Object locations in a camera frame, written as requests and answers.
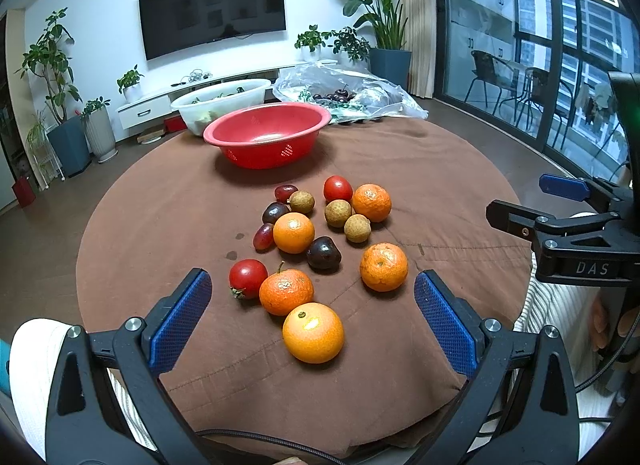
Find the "wooden floor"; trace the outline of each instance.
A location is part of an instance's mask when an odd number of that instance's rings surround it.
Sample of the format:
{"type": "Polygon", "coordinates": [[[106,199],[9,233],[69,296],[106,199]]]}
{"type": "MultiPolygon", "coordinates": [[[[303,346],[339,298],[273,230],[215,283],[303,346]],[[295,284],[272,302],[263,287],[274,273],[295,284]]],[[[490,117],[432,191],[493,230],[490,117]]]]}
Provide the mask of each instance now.
{"type": "MultiPolygon", "coordinates": [[[[465,138],[506,176],[527,207],[568,216],[588,210],[546,196],[538,188],[544,172],[561,174],[553,165],[497,129],[436,100],[420,100],[429,120],[465,138]]],[[[92,164],[65,182],[54,181],[26,209],[14,207],[0,216],[0,338],[11,341],[31,318],[80,323],[76,299],[76,258],[84,228],[109,187],[133,163],[162,141],[138,145],[131,139],[105,164],[92,164]]]]}

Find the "plastic bag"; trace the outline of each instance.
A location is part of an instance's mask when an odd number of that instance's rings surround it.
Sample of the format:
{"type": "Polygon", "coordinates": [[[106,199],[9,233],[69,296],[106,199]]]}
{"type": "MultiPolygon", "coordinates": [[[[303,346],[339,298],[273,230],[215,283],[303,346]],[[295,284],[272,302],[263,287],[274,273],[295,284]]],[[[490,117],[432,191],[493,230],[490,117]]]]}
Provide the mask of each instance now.
{"type": "Polygon", "coordinates": [[[283,102],[311,102],[329,109],[332,124],[389,115],[426,119],[429,115],[400,86],[370,73],[352,71],[336,64],[316,62],[294,67],[276,80],[273,96],[283,102]],[[346,103],[313,98],[313,95],[326,96],[343,88],[350,94],[354,93],[346,103]]]}

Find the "tv stand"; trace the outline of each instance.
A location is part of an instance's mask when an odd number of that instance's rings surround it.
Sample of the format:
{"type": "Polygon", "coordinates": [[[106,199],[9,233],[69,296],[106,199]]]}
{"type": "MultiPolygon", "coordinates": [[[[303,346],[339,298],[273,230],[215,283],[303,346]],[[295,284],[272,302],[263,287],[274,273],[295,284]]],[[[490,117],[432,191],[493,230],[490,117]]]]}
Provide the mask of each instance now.
{"type": "MultiPolygon", "coordinates": [[[[320,62],[323,64],[337,63],[335,60],[321,60],[320,62]]],[[[217,73],[208,79],[200,79],[195,82],[187,82],[178,86],[170,86],[162,90],[148,93],[132,104],[126,104],[125,106],[118,108],[118,117],[122,124],[122,128],[128,129],[134,125],[144,124],[150,120],[174,114],[175,111],[171,109],[171,103],[179,96],[186,95],[187,93],[191,93],[197,89],[213,86],[214,84],[220,84],[222,82],[229,82],[230,80],[260,78],[270,79],[275,82],[275,79],[286,73],[287,70],[303,63],[304,62],[302,61],[293,61],[277,64],[275,66],[265,66],[251,71],[238,70],[229,71],[225,74],[217,73]]]]}

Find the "red box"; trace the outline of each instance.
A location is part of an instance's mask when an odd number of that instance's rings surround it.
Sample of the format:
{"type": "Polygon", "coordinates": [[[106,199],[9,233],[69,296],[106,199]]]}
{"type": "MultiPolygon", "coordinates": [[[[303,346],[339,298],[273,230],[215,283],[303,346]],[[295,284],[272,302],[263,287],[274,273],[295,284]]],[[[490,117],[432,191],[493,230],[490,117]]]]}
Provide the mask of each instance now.
{"type": "Polygon", "coordinates": [[[176,116],[169,116],[169,118],[164,119],[164,128],[167,132],[176,132],[177,130],[186,129],[187,126],[182,117],[177,114],[176,116]]]}
{"type": "Polygon", "coordinates": [[[31,185],[24,176],[19,177],[13,184],[12,189],[20,207],[25,208],[27,205],[31,205],[36,199],[36,194],[31,190],[31,185]]]}

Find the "drawer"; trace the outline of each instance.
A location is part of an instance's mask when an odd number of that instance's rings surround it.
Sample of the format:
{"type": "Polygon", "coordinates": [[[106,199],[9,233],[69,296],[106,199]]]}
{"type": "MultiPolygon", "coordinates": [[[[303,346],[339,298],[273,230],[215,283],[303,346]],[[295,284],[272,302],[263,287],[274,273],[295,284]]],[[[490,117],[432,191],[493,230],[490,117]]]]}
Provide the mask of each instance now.
{"type": "Polygon", "coordinates": [[[172,112],[169,95],[162,95],[123,109],[118,112],[118,116],[120,117],[122,128],[126,129],[172,112]]]}

